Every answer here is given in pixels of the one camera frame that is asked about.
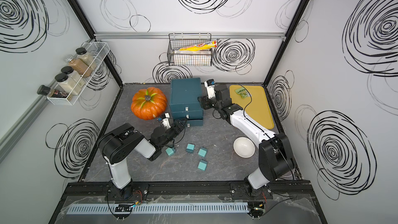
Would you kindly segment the teal top drawer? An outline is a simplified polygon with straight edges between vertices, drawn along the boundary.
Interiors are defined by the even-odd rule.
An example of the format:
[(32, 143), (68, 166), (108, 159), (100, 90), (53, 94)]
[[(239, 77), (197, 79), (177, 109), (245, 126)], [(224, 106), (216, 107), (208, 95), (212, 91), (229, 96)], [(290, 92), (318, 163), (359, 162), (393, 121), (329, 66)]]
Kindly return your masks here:
[(170, 109), (173, 113), (174, 112), (191, 112), (191, 111), (202, 111), (203, 110), (199, 102), (170, 104)]

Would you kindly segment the teal drawer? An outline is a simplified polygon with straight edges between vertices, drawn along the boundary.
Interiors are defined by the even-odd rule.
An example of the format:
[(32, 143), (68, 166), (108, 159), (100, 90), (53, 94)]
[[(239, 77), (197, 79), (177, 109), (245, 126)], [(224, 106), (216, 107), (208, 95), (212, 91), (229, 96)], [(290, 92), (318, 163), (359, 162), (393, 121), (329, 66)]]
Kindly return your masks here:
[(202, 111), (203, 110), (199, 102), (170, 104), (170, 109), (173, 113), (174, 112), (191, 112), (191, 111)]
[(172, 112), (173, 119), (179, 120), (202, 120), (203, 119), (203, 110), (201, 111), (187, 111), (187, 112)]
[(199, 127), (203, 125), (203, 119), (188, 119), (186, 120), (186, 127)]

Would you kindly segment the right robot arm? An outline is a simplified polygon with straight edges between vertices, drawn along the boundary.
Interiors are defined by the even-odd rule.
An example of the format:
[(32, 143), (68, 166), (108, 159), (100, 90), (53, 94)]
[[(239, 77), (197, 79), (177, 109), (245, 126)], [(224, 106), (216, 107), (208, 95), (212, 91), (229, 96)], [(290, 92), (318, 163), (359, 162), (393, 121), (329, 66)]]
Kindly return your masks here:
[(242, 131), (258, 148), (258, 168), (246, 178), (250, 190), (258, 190), (293, 171), (296, 162), (288, 137), (261, 126), (251, 118), (246, 110), (232, 102), (226, 85), (216, 85), (210, 79), (204, 83), (206, 96), (198, 101), (204, 110), (214, 109), (221, 119)]

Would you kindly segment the teal bottom drawer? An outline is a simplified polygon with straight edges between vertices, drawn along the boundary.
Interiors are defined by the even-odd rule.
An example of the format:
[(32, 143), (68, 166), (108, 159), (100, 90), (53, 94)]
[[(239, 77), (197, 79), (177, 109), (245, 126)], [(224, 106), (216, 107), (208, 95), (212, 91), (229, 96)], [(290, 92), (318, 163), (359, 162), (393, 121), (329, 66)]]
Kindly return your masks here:
[(203, 119), (188, 119), (186, 120), (186, 127), (199, 127), (203, 125)]

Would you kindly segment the teal drawer cabinet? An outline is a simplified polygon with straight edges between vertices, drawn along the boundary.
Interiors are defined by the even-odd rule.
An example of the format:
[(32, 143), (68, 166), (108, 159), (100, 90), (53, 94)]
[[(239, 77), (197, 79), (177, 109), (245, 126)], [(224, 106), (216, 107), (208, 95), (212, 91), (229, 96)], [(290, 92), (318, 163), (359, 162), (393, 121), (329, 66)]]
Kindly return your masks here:
[(173, 79), (171, 81), (170, 104), (199, 102), (202, 95), (200, 78)]

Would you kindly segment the green snack packet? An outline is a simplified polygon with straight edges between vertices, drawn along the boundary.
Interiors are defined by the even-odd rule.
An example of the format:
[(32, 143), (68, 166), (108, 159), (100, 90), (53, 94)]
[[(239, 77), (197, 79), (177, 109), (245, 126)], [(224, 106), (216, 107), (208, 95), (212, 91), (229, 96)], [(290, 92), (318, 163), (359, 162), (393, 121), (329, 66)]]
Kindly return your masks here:
[(235, 93), (239, 95), (242, 99), (251, 97), (251, 94), (248, 92), (248, 90), (245, 87), (240, 87), (235, 89)]

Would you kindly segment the teal plug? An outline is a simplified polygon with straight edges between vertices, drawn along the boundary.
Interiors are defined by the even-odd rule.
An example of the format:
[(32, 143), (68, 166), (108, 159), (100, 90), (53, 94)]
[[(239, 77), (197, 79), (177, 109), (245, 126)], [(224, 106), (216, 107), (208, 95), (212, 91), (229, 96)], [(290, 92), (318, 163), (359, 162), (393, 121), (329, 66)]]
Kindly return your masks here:
[(186, 152), (187, 153), (194, 153), (195, 145), (194, 144), (187, 144)]
[(165, 152), (169, 157), (173, 156), (176, 153), (176, 149), (174, 147), (168, 147)]
[(202, 157), (202, 158), (205, 158), (206, 155), (207, 155), (207, 149), (204, 148), (204, 147), (201, 147), (201, 148), (199, 149), (198, 155), (199, 155), (200, 157)]
[(198, 169), (201, 171), (205, 171), (207, 168), (207, 161), (205, 160), (200, 160), (198, 164)]

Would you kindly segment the yellow tube package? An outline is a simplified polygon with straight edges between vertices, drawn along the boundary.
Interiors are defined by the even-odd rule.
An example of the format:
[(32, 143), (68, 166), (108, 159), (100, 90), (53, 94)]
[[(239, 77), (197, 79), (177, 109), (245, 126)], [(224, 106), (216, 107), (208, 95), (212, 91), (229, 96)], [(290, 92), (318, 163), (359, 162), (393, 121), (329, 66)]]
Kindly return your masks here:
[(191, 45), (188, 47), (182, 47), (178, 49), (178, 51), (201, 51), (201, 50), (208, 50), (212, 48), (217, 48), (218, 43), (216, 40), (209, 41), (207, 43), (201, 43), (201, 44), (196, 44), (196, 45)]

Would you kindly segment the spice jar brown powder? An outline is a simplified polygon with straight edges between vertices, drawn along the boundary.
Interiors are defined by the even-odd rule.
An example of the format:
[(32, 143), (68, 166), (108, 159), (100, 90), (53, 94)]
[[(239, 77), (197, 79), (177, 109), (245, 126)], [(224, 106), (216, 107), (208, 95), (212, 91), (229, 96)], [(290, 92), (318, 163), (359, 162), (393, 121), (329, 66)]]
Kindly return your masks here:
[(83, 78), (87, 78), (92, 74), (92, 69), (78, 58), (74, 58), (73, 56), (67, 56), (65, 58), (65, 62)]

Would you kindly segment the spice jar cream powder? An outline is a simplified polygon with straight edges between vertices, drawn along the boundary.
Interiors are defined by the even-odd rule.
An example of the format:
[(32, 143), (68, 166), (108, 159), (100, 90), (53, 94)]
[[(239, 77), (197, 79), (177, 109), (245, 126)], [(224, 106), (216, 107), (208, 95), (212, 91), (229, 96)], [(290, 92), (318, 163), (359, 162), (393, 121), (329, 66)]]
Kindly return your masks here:
[(81, 86), (79, 86), (71, 77), (65, 73), (60, 73), (55, 76), (58, 85), (67, 93), (72, 95), (79, 95)]

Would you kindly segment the spice jar beige powder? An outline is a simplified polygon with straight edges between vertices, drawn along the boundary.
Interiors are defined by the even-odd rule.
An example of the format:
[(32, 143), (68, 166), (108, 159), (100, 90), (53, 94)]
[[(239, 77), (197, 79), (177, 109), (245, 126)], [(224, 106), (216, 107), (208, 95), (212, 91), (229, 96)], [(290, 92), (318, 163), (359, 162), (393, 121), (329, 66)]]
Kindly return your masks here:
[(80, 47), (76, 49), (77, 58), (79, 58), (83, 63), (85, 63), (90, 69), (95, 70), (97, 64), (94, 60), (93, 55), (87, 51), (86, 48)]

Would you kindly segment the spice jar white powder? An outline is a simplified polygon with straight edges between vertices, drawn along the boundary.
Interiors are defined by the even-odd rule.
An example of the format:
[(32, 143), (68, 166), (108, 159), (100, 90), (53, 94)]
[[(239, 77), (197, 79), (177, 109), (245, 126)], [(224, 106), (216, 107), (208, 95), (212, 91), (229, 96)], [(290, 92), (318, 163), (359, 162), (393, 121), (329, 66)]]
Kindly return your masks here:
[(81, 75), (71, 66), (65, 66), (61, 68), (61, 72), (66, 74), (68, 77), (71, 77), (75, 81), (75, 83), (81, 88), (84, 87), (85, 81), (81, 78)]

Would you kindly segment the dark sauce bottle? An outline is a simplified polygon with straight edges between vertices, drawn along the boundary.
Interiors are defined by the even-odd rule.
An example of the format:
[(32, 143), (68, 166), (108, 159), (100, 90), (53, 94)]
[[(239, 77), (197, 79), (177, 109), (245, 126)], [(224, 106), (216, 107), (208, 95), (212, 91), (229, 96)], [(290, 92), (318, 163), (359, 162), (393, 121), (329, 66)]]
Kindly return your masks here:
[(37, 89), (37, 94), (46, 97), (61, 98), (61, 99), (66, 99), (68, 97), (68, 93), (47, 87), (45, 85), (39, 86), (39, 88)]

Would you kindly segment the clear wall shelf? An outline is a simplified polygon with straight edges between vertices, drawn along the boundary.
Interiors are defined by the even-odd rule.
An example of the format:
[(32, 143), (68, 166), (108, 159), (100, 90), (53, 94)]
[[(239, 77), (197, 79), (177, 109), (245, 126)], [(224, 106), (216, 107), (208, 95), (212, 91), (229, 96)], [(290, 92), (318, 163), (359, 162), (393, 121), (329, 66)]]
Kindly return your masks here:
[(79, 103), (90, 111), (99, 105), (102, 91), (113, 78), (105, 64), (110, 48), (106, 42), (93, 41), (78, 50), (85, 53), (65, 59), (67, 66), (56, 75), (56, 85), (45, 96), (53, 105)]

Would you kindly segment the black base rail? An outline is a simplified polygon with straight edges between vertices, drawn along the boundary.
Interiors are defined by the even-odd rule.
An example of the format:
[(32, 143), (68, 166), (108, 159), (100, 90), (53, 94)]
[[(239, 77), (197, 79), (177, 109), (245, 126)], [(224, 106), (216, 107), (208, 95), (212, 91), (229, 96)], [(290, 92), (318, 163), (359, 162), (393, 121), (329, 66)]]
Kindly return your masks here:
[(277, 181), (260, 189), (249, 189), (242, 180), (235, 181), (141, 181), (129, 183), (125, 189), (118, 189), (111, 182), (69, 183), (62, 195), (110, 197), (111, 200), (140, 202), (160, 196), (217, 196), (221, 199), (257, 201), (274, 197), (309, 195), (315, 198), (311, 183), (307, 180)]

